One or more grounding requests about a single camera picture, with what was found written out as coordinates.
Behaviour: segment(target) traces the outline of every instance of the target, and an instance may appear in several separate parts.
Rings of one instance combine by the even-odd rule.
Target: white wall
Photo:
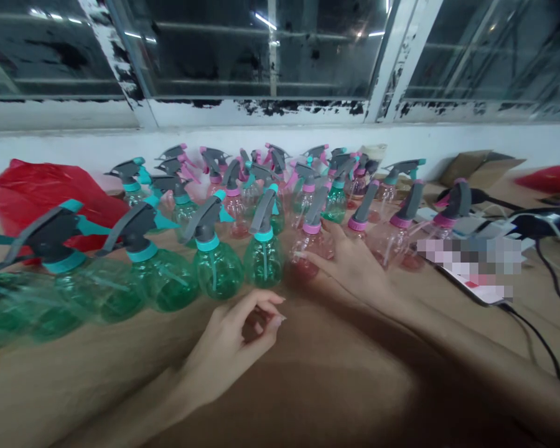
[[[406,159],[425,157],[419,178],[432,180],[461,151],[493,149],[526,158],[519,169],[560,164],[560,124],[530,125],[359,125],[359,126],[275,126],[240,128],[191,128],[158,131],[71,131],[67,133],[0,134],[0,173],[11,159],[78,165],[87,170],[104,189],[120,188],[120,182],[102,173],[114,165],[143,156],[150,172],[153,159],[181,142],[189,145],[192,160],[202,166],[199,146],[223,149],[238,155],[264,149],[265,142],[285,148],[293,155],[318,144],[330,148],[345,146],[349,151],[361,145],[388,145],[383,166]]]

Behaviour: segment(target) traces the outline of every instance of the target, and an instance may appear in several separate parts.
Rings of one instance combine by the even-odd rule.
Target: red plastic bag
[[[560,193],[560,166],[545,168],[515,179],[515,183],[544,193]]]
[[[4,234],[19,233],[52,208],[68,199],[83,204],[80,215],[112,228],[129,210],[120,199],[108,196],[89,173],[77,166],[31,164],[17,159],[0,174],[0,224]],[[68,247],[82,252],[100,249],[105,235],[74,236]],[[30,253],[28,248],[21,254]]]

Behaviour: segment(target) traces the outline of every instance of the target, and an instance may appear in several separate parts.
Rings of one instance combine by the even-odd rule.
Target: cardboard box
[[[471,188],[485,190],[495,184],[506,171],[525,160],[491,150],[461,152],[442,173],[440,183],[452,187],[456,179],[464,177]]]

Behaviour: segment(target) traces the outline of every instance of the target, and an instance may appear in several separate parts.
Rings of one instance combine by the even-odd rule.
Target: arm
[[[338,225],[329,223],[329,228],[336,245],[334,261],[313,253],[301,256],[374,312],[426,341],[543,441],[560,444],[560,381],[422,302],[399,297],[364,242],[349,240]]]
[[[168,368],[143,389],[69,434],[62,448],[136,447],[220,397],[276,341],[284,317],[271,291],[255,290],[234,306],[215,309],[179,370]],[[243,338],[243,327],[253,337]]]

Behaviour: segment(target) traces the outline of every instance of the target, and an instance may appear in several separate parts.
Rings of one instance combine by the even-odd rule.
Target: brown table surface
[[[428,185],[428,202],[441,189]],[[542,206],[536,198],[543,195],[510,178],[490,193],[525,207]],[[289,241],[291,233],[282,238]],[[171,231],[153,240],[192,256]],[[247,242],[233,243],[240,256]],[[560,265],[560,243],[544,241],[543,250]],[[560,300],[534,250],[525,255],[522,274],[510,279],[513,305],[560,361]],[[118,251],[113,257],[125,255]],[[434,269],[397,269],[390,276],[400,293],[553,374],[530,330],[499,309],[472,302]],[[243,286],[241,294],[248,289]],[[485,407],[480,393],[461,387],[465,378],[427,345],[394,323],[371,319],[324,275],[307,289],[277,290],[287,297],[281,311],[288,319],[276,346],[221,399],[154,438],[150,447],[495,446],[520,436],[507,418]],[[145,310],[127,322],[86,325],[45,345],[0,350],[0,447],[47,446],[181,361],[217,305],[201,297],[174,314]]]

